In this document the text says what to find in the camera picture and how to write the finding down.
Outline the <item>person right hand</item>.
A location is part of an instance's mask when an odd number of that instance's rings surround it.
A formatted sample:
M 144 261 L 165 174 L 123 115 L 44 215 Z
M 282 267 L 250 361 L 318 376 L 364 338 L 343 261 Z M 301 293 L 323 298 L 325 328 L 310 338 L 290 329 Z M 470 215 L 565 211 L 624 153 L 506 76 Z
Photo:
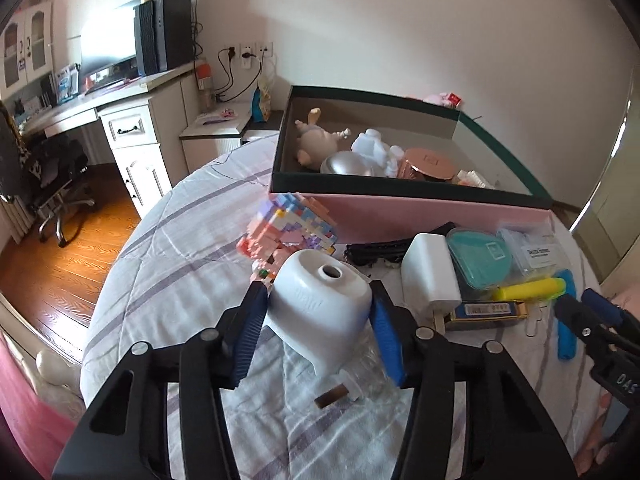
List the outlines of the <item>person right hand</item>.
M 611 453 L 612 445 L 606 442 L 603 431 L 611 402 L 612 396 L 609 393 L 603 393 L 600 397 L 600 416 L 591 426 L 586 440 L 574 456 L 574 466 L 578 476 L 582 476 L 594 466 L 602 465 Z

